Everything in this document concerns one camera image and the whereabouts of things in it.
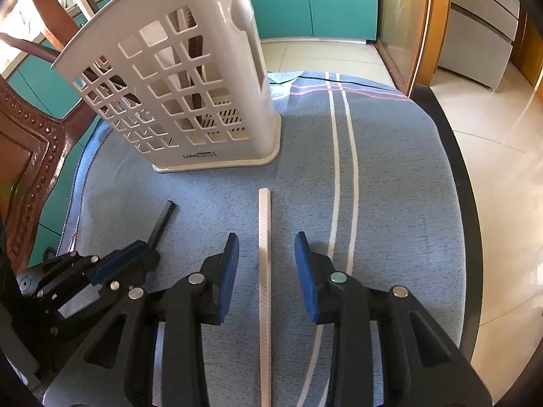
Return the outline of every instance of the tile floor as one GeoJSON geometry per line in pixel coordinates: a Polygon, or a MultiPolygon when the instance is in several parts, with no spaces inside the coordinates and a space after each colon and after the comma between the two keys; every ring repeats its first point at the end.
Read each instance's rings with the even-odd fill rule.
{"type": "MultiPolygon", "coordinates": [[[[277,42],[262,49],[270,72],[339,72],[394,86],[371,45],[277,42]]],[[[441,69],[431,86],[477,203],[484,285],[472,365],[496,402],[543,336],[543,102],[513,65],[495,92],[441,69]]]]}
{"type": "Polygon", "coordinates": [[[289,41],[264,43],[262,51],[268,72],[337,72],[394,86],[381,57],[371,45],[289,41]]]}

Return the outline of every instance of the silver screw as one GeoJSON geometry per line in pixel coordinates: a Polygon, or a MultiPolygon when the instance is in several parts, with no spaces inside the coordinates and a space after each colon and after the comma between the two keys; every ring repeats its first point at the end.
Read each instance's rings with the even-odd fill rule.
{"type": "Polygon", "coordinates": [[[200,274],[199,272],[195,272],[194,274],[190,274],[188,276],[188,282],[190,284],[202,284],[205,280],[205,277],[203,274],[200,274]]]}
{"type": "Polygon", "coordinates": [[[407,288],[404,288],[403,286],[395,286],[392,288],[392,293],[398,297],[398,298],[405,298],[409,295],[409,291],[407,288]]]}
{"type": "Polygon", "coordinates": [[[334,283],[345,283],[347,281],[347,275],[342,272],[333,272],[330,274],[330,280],[334,283]]]}
{"type": "Polygon", "coordinates": [[[132,299],[132,300],[137,300],[138,298],[141,298],[143,297],[143,289],[141,288],[133,288],[133,289],[130,289],[128,291],[128,296],[132,299]]]}

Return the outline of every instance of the cabinet door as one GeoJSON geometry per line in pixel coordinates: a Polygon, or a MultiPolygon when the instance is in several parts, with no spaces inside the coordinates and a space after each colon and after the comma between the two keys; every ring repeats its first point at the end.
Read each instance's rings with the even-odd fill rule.
{"type": "Polygon", "coordinates": [[[377,0],[310,0],[316,37],[376,39],[377,0]]]}
{"type": "Polygon", "coordinates": [[[251,0],[261,39],[313,35],[309,0],[251,0]]]}

